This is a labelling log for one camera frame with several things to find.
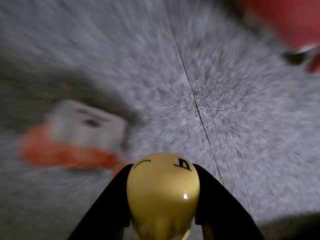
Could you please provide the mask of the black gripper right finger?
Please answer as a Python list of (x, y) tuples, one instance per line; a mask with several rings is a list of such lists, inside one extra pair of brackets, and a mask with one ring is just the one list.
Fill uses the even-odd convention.
[(204, 240), (263, 240), (251, 215), (206, 169), (194, 165), (200, 182), (195, 224)]

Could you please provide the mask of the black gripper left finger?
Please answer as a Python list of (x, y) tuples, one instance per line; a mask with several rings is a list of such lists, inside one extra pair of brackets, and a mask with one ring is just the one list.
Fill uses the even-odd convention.
[(130, 226), (127, 180), (132, 164), (126, 165), (112, 179), (79, 224), (70, 240), (122, 240)]

